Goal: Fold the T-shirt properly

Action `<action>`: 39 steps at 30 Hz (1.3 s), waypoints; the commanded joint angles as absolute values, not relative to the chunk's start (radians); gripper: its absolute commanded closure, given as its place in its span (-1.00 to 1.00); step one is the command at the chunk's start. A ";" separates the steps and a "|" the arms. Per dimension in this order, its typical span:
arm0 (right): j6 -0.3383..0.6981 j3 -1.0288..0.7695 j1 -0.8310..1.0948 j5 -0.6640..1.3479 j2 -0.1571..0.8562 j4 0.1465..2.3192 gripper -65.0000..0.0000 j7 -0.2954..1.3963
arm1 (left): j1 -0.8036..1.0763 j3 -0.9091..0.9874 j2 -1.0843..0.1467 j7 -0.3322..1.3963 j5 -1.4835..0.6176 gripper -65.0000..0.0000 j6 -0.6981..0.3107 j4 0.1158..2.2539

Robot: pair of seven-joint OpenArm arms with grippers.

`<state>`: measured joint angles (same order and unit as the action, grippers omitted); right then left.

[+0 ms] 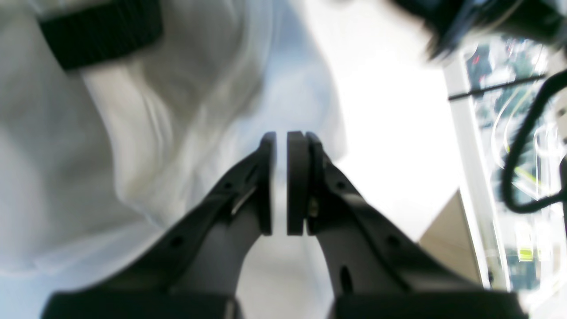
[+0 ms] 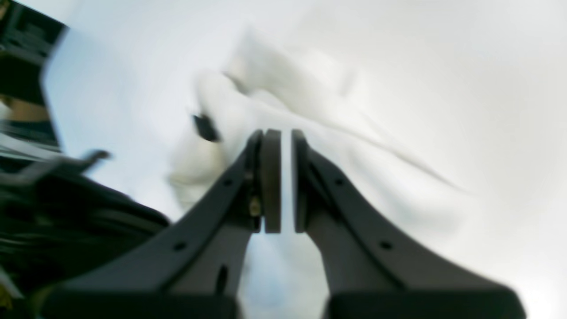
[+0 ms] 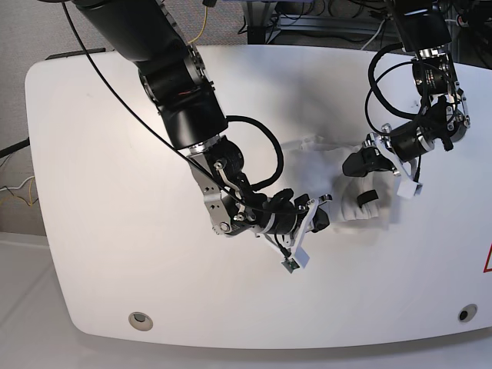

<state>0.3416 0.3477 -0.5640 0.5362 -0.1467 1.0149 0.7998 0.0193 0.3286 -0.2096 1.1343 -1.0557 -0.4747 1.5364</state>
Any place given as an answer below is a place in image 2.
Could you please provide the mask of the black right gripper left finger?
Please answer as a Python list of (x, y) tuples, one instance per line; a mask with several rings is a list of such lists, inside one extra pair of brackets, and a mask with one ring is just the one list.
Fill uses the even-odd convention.
[(255, 131), (174, 226), (55, 289), (44, 319), (237, 319), (249, 239), (281, 231), (281, 133)]

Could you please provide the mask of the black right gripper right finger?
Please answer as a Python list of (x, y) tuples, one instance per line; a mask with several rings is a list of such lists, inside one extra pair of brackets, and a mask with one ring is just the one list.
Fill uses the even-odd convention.
[(295, 230), (320, 252), (324, 319), (525, 319), (516, 293), (450, 262), (377, 211), (347, 175), (291, 133)]

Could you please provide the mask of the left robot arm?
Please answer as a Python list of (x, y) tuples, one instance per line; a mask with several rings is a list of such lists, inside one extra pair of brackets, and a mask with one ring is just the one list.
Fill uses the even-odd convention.
[(85, 158), (1, 158), (1, 271), (29, 295), (122, 256), (170, 226), (164, 214), (86, 175)]

